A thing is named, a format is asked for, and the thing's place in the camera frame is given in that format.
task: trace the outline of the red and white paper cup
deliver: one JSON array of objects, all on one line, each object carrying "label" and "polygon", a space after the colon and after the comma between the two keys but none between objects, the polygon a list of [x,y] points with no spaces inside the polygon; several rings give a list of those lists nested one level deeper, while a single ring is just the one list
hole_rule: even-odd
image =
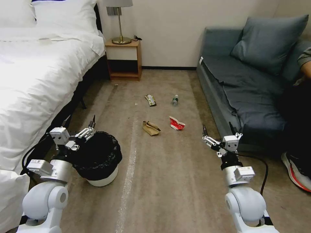
[{"label": "red and white paper cup", "polygon": [[185,123],[179,122],[176,118],[170,116],[169,117],[170,121],[171,121],[171,127],[175,130],[183,130],[185,127]]}]

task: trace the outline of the table lamp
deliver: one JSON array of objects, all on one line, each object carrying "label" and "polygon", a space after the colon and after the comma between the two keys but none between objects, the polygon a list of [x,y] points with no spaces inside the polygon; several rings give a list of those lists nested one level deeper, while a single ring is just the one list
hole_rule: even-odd
[{"label": "table lamp", "polygon": [[108,7],[117,7],[117,11],[118,11],[120,36],[113,38],[112,42],[114,44],[129,44],[129,43],[131,43],[131,41],[132,41],[131,38],[123,37],[123,35],[122,35],[119,8],[120,7],[133,6],[133,1],[132,0],[104,0],[104,5],[108,6]]}]

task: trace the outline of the gray sofa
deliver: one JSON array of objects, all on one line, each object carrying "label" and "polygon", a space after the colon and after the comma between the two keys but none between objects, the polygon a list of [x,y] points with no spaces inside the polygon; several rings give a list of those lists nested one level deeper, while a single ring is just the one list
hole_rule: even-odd
[{"label": "gray sofa", "polygon": [[242,29],[206,28],[197,74],[220,136],[231,135],[229,125],[243,133],[239,150],[281,148],[286,121],[276,102],[299,76],[297,59],[311,47],[299,41],[291,49],[280,76],[258,70],[230,56],[241,39]]}]

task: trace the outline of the trash can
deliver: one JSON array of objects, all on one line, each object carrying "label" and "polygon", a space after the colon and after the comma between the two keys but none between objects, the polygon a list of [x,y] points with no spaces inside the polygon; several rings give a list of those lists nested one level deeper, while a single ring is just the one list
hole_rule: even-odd
[{"label": "trash can", "polygon": [[121,148],[116,138],[99,131],[79,148],[72,164],[91,185],[101,187],[116,178],[121,160]]}]

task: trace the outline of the wooden nightstand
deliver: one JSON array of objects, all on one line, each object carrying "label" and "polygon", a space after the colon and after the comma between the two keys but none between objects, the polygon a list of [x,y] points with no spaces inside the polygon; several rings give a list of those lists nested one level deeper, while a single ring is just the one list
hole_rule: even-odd
[{"label": "wooden nightstand", "polygon": [[105,43],[110,79],[137,80],[142,75],[142,51],[140,41],[117,45],[111,40]]}]

